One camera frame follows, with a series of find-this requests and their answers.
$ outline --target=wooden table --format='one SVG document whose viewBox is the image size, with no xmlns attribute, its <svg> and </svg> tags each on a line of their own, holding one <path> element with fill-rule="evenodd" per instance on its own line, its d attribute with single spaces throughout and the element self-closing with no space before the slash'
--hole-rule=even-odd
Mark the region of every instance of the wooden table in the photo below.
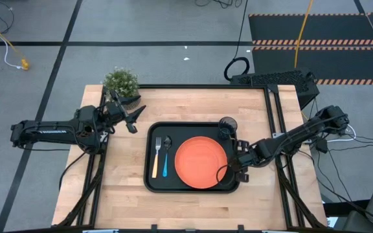
<svg viewBox="0 0 373 233">
<path fill-rule="evenodd" d="M 101 85 L 87 85 L 82 106 L 99 105 Z M 137 121 L 138 133 L 131 134 L 124 123 L 110 136 L 100 192 L 96 228 L 159 229 L 286 229 L 275 163 L 249 168 L 249 183 L 241 183 L 231 194 L 156 194 L 143 183 L 146 134 L 158 121 L 217 122 L 230 116 L 238 122 L 238 138 L 256 142 L 271 136 L 263 90 L 258 89 L 140 89 L 146 109 Z M 293 86 L 279 86 L 287 130 L 303 123 Z M 271 95 L 274 114 L 276 107 Z M 275 125 L 278 129 L 277 116 Z M 302 151 L 310 153 L 307 146 Z M 81 154 L 71 146 L 67 164 Z M 52 220 L 59 223 L 82 194 L 88 157 L 77 162 L 63 178 Z M 293 157 L 302 200 L 326 225 L 316 174 L 311 159 Z M 294 204 L 289 197 L 293 225 L 297 226 Z M 89 213 L 92 200 L 88 200 Z M 89 214 L 85 215 L 87 223 Z"/>
</svg>

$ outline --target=black cup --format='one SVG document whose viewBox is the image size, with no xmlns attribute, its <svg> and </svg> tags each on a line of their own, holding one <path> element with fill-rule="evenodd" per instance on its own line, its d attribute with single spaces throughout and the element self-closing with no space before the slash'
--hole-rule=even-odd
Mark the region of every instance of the black cup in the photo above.
<svg viewBox="0 0 373 233">
<path fill-rule="evenodd" d="M 232 117 L 223 117 L 218 122 L 218 129 L 220 130 L 220 132 L 218 132 L 218 138 L 221 140 L 230 139 L 231 135 L 236 133 L 237 127 L 237 121 L 235 121 Z"/>
</svg>

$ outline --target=black metal frame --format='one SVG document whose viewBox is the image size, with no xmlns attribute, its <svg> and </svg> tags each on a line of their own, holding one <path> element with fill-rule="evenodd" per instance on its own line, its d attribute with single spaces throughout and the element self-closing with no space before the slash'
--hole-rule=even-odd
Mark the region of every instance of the black metal frame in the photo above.
<svg viewBox="0 0 373 233">
<path fill-rule="evenodd" d="M 144 85 L 140 85 L 140 88 L 141 89 L 262 89 L 264 91 L 264 96 L 266 100 L 266 110 L 267 110 L 267 117 L 269 119 L 269 127 L 270 127 L 271 134 L 273 136 L 273 133 L 276 132 L 276 129 L 275 129 L 275 122 L 273 118 L 273 110 L 271 107 L 271 101 L 270 101 L 270 96 L 269 96 L 269 92 L 272 91 L 275 97 L 275 103 L 277 107 L 278 120 L 279 120 L 281 132 L 286 132 L 286 127 L 284 124 L 284 116 L 283 116 L 283 112 L 281 108 L 280 97 L 278 95 L 277 85 L 243 86 L 243 85 L 214 85 L 214 84 L 209 84 L 209 85 L 206 85 L 206 84 L 203 84 L 203 85 L 144 84 Z M 102 91 L 102 99 L 101 99 L 100 104 L 102 104 L 104 101 L 106 101 L 106 95 L 105 95 L 105 92 Z M 97 209 L 98 209 L 98 200 L 100 197 L 102 176 L 103 176 L 104 164 L 105 164 L 106 153 L 107 153 L 107 144 L 108 144 L 108 140 L 104 142 L 104 150 L 100 154 L 98 170 L 96 172 L 96 176 L 100 174 L 100 178 L 99 178 L 100 180 L 95 181 L 95 179 L 91 178 L 93 174 L 93 166 L 95 164 L 96 155 L 91 155 L 89 158 L 89 162 L 87 165 L 87 171 L 85 175 L 84 187 L 83 187 L 83 195 L 75 206 L 75 208 L 78 207 L 79 209 L 76 225 L 71 226 L 72 222 L 74 221 L 74 218 L 73 219 L 66 218 L 65 221 L 62 222 L 66 224 L 55 225 L 52 228 L 25 230 L 25 231 L 20 231 L 20 232 L 29 232 L 29 233 L 32 233 L 32 232 L 81 232 L 83 230 L 94 230 L 95 229 L 96 214 L 97 214 Z M 296 184 L 294 167 L 290 159 L 288 159 L 287 162 L 289 163 L 289 166 L 288 166 L 289 179 L 291 181 L 292 187 L 297 192 L 297 184 Z M 87 201 L 88 197 L 91 195 L 91 192 L 93 191 L 94 191 L 93 204 L 92 204 L 92 208 L 90 211 L 89 224 L 83 225 L 83 219 L 84 219 L 84 214 L 85 214 L 85 202 Z M 303 232 L 316 232 L 314 228 L 304 228 L 303 216 L 301 214 L 301 211 L 297 208 L 297 206 L 295 207 L 297 211 L 297 219 L 298 219 L 299 227 L 293 227 L 292 222 L 291 222 L 291 214 L 290 214 L 287 191 L 282 185 L 280 185 L 280 193 L 281 193 L 282 202 L 283 202 L 284 218 L 286 220 L 287 229 L 288 230 L 297 229 Z M 158 230 L 157 225 L 152 225 L 151 229 L 119 229 L 119 232 L 187 232 L 187 231 L 186 230 Z M 243 232 L 243 233 L 247 232 L 248 233 L 248 232 L 261 232 L 261 230 L 244 230 L 244 227 L 242 225 L 238 225 L 238 230 L 199 230 L 199 232 L 226 232 L 226 233 L 227 232 Z"/>
</svg>

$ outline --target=black bracket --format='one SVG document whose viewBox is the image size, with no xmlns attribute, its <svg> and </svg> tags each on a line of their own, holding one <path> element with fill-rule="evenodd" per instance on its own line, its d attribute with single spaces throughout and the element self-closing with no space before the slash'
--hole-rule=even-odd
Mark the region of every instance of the black bracket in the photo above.
<svg viewBox="0 0 373 233">
<path fill-rule="evenodd" d="M 245 230 L 244 230 L 244 225 L 238 225 L 238 231 L 237 233 L 244 233 Z"/>
<path fill-rule="evenodd" d="M 151 231 L 151 233 L 157 233 L 158 232 L 158 225 L 157 224 L 152 224 L 150 226 L 150 231 Z"/>
<path fill-rule="evenodd" d="M 277 84 L 267 84 L 267 88 L 275 94 L 278 94 L 278 85 Z"/>
<path fill-rule="evenodd" d="M 236 173 L 236 181 L 238 182 L 249 182 L 249 174 L 246 174 L 248 172 L 248 167 L 245 167 L 242 171 Z"/>
</svg>

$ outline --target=fork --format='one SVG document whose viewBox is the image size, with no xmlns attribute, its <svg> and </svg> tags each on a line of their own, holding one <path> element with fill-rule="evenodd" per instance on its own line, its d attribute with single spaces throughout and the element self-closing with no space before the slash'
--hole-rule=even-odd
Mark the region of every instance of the fork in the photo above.
<svg viewBox="0 0 373 233">
<path fill-rule="evenodd" d="M 156 178 L 158 174 L 158 152 L 160 149 L 161 149 L 161 138 L 157 137 L 156 143 L 155 143 L 156 154 L 155 154 L 155 160 L 153 162 L 152 178 Z"/>
</svg>

